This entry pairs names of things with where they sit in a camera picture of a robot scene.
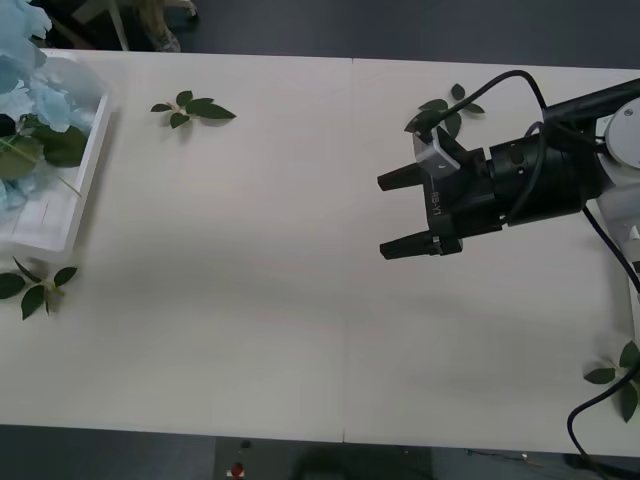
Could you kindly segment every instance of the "white tray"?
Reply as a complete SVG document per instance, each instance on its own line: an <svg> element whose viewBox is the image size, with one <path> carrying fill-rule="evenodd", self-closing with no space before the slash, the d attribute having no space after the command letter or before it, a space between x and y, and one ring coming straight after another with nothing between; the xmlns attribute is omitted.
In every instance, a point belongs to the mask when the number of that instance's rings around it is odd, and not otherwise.
<svg viewBox="0 0 640 480"><path fill-rule="evenodd" d="M52 178L45 191L30 198L14 217L0 223L0 253L52 263L69 259L110 114L111 101L106 92L100 100L82 163L77 168L56 170L81 196Z"/></svg>

